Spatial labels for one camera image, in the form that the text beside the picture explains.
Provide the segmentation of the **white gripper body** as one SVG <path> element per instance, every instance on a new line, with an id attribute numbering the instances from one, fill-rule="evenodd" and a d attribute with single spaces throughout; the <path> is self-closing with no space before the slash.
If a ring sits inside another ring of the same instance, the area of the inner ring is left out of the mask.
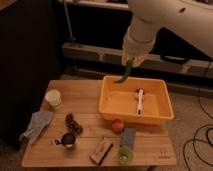
<path id="1" fill-rule="evenodd" d="M 122 64 L 126 65 L 128 60 L 133 60 L 133 66 L 140 66 L 153 48 L 153 42 L 138 42 L 127 31 L 122 45 Z"/>

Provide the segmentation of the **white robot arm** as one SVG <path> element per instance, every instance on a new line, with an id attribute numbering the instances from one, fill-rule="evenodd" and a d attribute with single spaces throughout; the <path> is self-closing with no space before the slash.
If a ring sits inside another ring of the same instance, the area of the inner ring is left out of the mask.
<path id="1" fill-rule="evenodd" d="M 213 5 L 196 0 L 128 0 L 132 12 L 123 38 L 122 64 L 143 63 L 166 28 L 213 58 Z"/>

